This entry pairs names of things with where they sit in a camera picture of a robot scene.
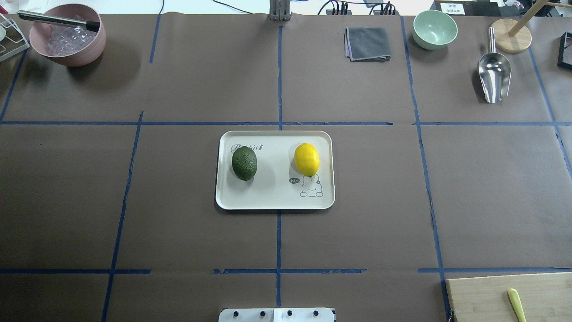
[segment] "wooden dowel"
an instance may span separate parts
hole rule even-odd
[[[514,37],[514,35],[520,31],[520,29],[530,20],[530,18],[532,18],[538,12],[538,10],[544,7],[544,5],[547,3],[548,0],[538,0],[534,6],[532,6],[532,8],[526,12],[525,16],[522,17],[522,19],[520,19],[517,24],[509,30],[509,37]]]
[[[565,8],[572,8],[572,5],[567,5],[564,3],[555,3],[555,2],[548,2],[547,6],[554,6],[554,7],[565,7]]]

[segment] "ice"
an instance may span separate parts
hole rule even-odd
[[[46,44],[50,56],[67,56],[87,46],[95,37],[95,32],[85,30],[80,26],[53,25],[50,39]]]

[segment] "avocado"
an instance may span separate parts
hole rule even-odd
[[[251,148],[240,147],[232,154],[232,170],[239,179],[249,181],[257,169],[256,154]]]

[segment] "yellow-green knife handle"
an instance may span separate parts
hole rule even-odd
[[[510,303],[513,305],[514,313],[517,314],[519,322],[526,322],[525,312],[522,309],[521,297],[518,296],[517,290],[514,288],[509,289]]]

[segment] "round wooden base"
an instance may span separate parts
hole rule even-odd
[[[492,23],[495,28],[496,47],[506,53],[517,54],[524,52],[533,41],[533,35],[526,26],[517,32],[513,37],[509,37],[509,30],[517,24],[513,19],[499,19]]]

